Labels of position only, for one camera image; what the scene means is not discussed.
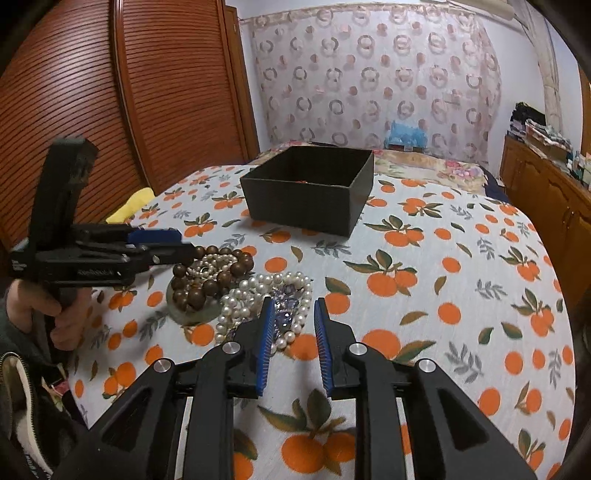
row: brown wooden wardrobe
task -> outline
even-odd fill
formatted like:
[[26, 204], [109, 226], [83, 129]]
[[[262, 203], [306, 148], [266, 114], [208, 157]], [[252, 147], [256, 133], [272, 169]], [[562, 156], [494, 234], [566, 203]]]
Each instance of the brown wooden wardrobe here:
[[200, 168], [254, 158], [240, 35], [227, 33], [225, 9], [223, 0], [61, 0], [41, 19], [0, 77], [5, 251], [27, 236], [59, 135], [100, 150], [78, 222], [101, 221], [144, 186], [158, 195]]

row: open black box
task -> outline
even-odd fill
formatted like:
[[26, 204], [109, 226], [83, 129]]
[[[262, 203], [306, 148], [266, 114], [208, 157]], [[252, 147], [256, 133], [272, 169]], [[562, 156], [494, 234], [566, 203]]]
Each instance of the open black box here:
[[374, 153], [290, 147], [240, 183], [254, 220], [349, 236], [374, 186]]

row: metal bolt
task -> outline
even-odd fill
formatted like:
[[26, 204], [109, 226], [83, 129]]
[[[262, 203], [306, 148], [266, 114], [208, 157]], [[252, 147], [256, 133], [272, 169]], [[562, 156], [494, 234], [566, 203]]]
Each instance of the metal bolt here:
[[173, 365], [167, 358], [161, 358], [160, 360], [156, 360], [154, 362], [154, 370], [156, 370], [159, 374], [167, 372], [168, 370], [170, 370], [171, 366]]
[[353, 343], [349, 345], [349, 352], [353, 355], [365, 355], [368, 352], [368, 348], [362, 343]]
[[435, 371], [435, 362], [433, 360], [429, 360], [428, 358], [424, 358], [418, 363], [418, 367], [423, 370], [425, 373], [430, 374], [431, 372]]
[[238, 353], [240, 351], [240, 343], [237, 342], [226, 342], [223, 344], [222, 350], [228, 355]]

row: table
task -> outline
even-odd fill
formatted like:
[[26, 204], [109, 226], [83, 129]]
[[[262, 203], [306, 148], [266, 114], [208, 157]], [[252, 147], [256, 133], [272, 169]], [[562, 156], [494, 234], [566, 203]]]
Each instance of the table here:
[[[239, 184], [248, 168], [197, 172], [132, 223], [178, 228], [196, 245], [242, 248], [257, 272], [310, 276], [314, 297], [325, 296], [332, 318], [350, 324], [358, 340], [390, 359], [435, 360], [539, 478], [557, 469], [573, 416], [573, 345], [556, 274], [523, 213], [376, 174], [344, 239], [251, 220]], [[385, 275], [392, 266], [396, 272]], [[214, 347], [214, 321], [181, 327], [167, 318], [170, 278], [170, 267], [156, 267], [130, 288], [93, 294], [89, 328], [70, 366], [88, 425], [153, 360], [180, 363]], [[302, 418], [320, 429], [313, 439], [299, 431]], [[289, 349], [272, 357], [264, 396], [236, 402], [236, 478], [353, 478], [354, 428], [354, 402], [325, 397], [310, 317]]]

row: pearl necklace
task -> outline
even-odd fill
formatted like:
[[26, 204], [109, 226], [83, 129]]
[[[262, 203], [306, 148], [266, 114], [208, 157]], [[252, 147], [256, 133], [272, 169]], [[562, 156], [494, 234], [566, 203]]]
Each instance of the pearl necklace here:
[[242, 280], [222, 297], [222, 314], [217, 318], [216, 343], [230, 340], [242, 322], [261, 313], [265, 297], [275, 300], [275, 332], [271, 354], [284, 350], [292, 343], [306, 324], [312, 304], [312, 280], [302, 272], [287, 272], [285, 275], [253, 275]]

